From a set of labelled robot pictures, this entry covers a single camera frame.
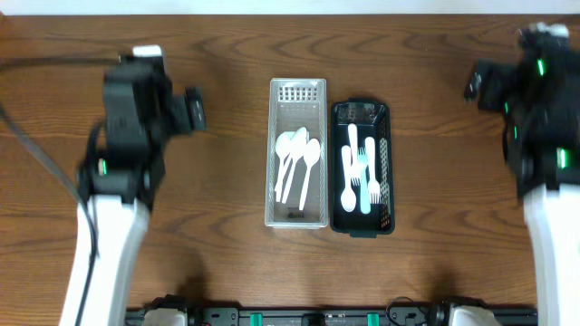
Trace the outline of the white plastic spoon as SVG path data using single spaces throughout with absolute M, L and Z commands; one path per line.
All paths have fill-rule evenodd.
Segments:
M 291 139 L 294 136 L 293 131 L 283 132 L 276 140 L 275 153 L 279 158 L 279 167 L 275 183 L 275 201 L 280 202 L 282 196 L 282 183 L 285 175 L 285 159 L 290 152 Z
M 305 127 L 301 127 L 297 131 L 285 131 L 278 136 L 275 143 L 275 153 L 279 158 L 279 168 L 275 183 L 275 192 L 278 195 L 282 194 L 282 185 L 287 168 L 285 161 L 290 155 L 290 152 L 292 150 L 291 145 L 293 140 L 299 138 L 307 138 L 308 136 L 309 131 Z
M 282 203 L 285 204 L 292 184 L 293 184 L 293 178 L 294 178 L 294 174 L 295 174 L 295 167 L 297 164 L 297 161 L 304 155 L 304 150 L 305 150 L 305 146 L 306 146 L 306 141 L 307 141 L 307 135 L 308 132 L 304 129 L 302 131 L 298 130 L 296 132 L 296 134 L 293 136 L 292 138 L 292 149 L 291 149 L 291 167 L 290 167 L 290 171 L 289 171 L 289 175 L 288 175 L 288 179 L 286 181 L 285 184 L 285 189 L 284 189 L 284 193 L 282 196 Z
M 307 192 L 309 188 L 309 181 L 311 176 L 311 170 L 313 166 L 318 162 L 320 158 L 321 145 L 318 139 L 310 139 L 304 150 L 304 163 L 306 164 L 306 171 L 304 175 L 304 183 L 301 190 L 299 209 L 303 211 L 305 209 L 305 201 L 307 197 Z

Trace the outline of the light blue plastic fork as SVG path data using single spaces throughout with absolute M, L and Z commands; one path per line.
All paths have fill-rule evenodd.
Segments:
M 367 168 L 368 168 L 368 158 L 364 148 L 359 148 L 358 151 L 358 163 L 360 170 L 360 209 L 361 213 L 368 215 L 371 213 L 371 199 L 368 188 L 367 180 Z

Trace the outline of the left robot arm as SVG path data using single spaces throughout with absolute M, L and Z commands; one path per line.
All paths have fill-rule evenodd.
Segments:
M 207 127 L 196 87 L 175 94 L 157 44 L 123 53 L 103 78 L 105 118 L 78 168 L 77 240 L 62 325 L 122 325 L 131 277 L 165 175 L 169 141 Z

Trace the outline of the white plastic fork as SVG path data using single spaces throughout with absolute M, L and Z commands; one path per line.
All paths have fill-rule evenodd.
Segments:
M 349 145 L 352 152 L 352 165 L 351 165 L 351 181 L 354 186 L 360 185 L 360 170 L 358 163 L 358 130 L 357 126 L 350 123 L 347 128 Z
M 381 188 L 376 177 L 376 144 L 373 137 L 367 137 L 365 140 L 365 150 L 368 158 L 369 182 L 368 188 L 372 204 L 381 203 Z

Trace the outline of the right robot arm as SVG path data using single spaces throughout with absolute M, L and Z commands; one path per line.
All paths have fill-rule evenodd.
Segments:
M 519 62 L 474 62 L 463 97 L 501 115 L 532 244 L 538 322 L 579 322 L 579 52 L 563 24 L 519 31 Z

